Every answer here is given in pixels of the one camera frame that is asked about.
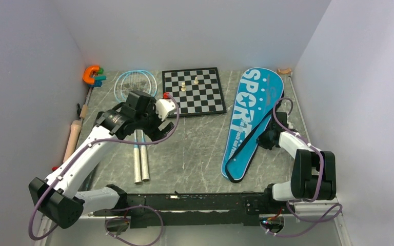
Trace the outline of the blue racket cover bag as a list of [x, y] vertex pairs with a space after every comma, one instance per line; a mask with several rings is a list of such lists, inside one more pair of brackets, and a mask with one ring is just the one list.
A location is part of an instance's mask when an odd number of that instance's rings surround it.
[[271, 120], [272, 109], [284, 95], [284, 82], [274, 71], [250, 68], [240, 78], [233, 102], [222, 175], [232, 183], [241, 182], [258, 148], [258, 137]]

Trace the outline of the black shuttlecock tube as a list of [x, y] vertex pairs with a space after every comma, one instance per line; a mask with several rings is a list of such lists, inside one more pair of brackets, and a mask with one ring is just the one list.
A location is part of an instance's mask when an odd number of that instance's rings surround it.
[[97, 164], [94, 167], [94, 169], [89, 173], [89, 175], [85, 178], [85, 180], [81, 184], [81, 187], [80, 187], [79, 191], [82, 192], [82, 191], [90, 191], [91, 190], [91, 188], [93, 186], [95, 175], [96, 175], [97, 170], [98, 170], [98, 166], [99, 166], [99, 164]]

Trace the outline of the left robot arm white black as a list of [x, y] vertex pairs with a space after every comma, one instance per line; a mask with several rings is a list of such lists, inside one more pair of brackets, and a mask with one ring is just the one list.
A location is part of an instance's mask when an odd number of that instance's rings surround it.
[[71, 227], [80, 216], [100, 210], [121, 215], [128, 207], [127, 193], [115, 185], [98, 190], [80, 191], [80, 187], [118, 144], [134, 145], [125, 138], [142, 130], [154, 145], [168, 139], [176, 129], [170, 122], [163, 129], [166, 118], [179, 111], [172, 95], [155, 99], [141, 91], [131, 91], [125, 102], [112, 109], [100, 111], [86, 140], [55, 171], [46, 178], [34, 178], [29, 192], [37, 211], [43, 213], [62, 229]]

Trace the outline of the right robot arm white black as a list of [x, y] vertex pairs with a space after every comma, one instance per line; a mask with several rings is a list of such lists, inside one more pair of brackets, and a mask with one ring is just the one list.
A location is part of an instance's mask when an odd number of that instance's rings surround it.
[[291, 180], [270, 184], [271, 193], [264, 196], [262, 206], [276, 212], [283, 201], [333, 200], [336, 196], [336, 158], [331, 151], [322, 151], [305, 142], [301, 135], [288, 128], [287, 113], [277, 112], [257, 143], [264, 149], [284, 149], [294, 159]]

